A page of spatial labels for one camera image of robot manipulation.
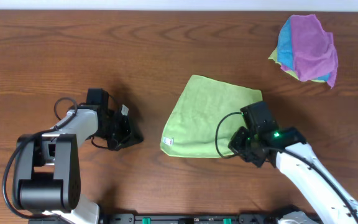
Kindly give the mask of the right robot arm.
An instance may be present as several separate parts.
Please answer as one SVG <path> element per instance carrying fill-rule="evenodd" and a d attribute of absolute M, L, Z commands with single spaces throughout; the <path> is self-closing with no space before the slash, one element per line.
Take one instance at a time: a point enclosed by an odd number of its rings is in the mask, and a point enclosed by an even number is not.
<path fill-rule="evenodd" d="M 271 163 L 298 188 L 323 223 L 358 223 L 358 201 L 322 165 L 296 128 L 256 134 L 240 127 L 228 148 L 257 167 Z"/>

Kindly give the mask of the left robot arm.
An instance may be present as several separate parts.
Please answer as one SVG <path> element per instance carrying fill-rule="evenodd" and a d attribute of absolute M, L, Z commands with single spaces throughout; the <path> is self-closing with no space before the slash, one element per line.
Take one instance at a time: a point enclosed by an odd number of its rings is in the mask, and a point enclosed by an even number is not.
<path fill-rule="evenodd" d="M 125 105 L 113 111 L 85 103 L 72 106 L 54 127 L 21 136 L 2 180 L 10 211 L 32 223 L 108 223 L 101 207 L 81 192 L 78 151 L 94 138 L 105 140 L 109 151 L 143 141 Z M 14 170 L 11 197 L 8 169 Z"/>

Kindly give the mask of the light green microfiber cloth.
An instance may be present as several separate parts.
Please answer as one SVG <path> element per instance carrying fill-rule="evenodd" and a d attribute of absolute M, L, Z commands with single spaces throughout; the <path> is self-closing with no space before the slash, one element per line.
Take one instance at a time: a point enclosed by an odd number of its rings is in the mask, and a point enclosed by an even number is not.
<path fill-rule="evenodd" d="M 219 158 L 232 155 L 232 135 L 245 122 L 240 109 L 262 101 L 262 92 L 192 75 L 162 132 L 168 156 Z"/>

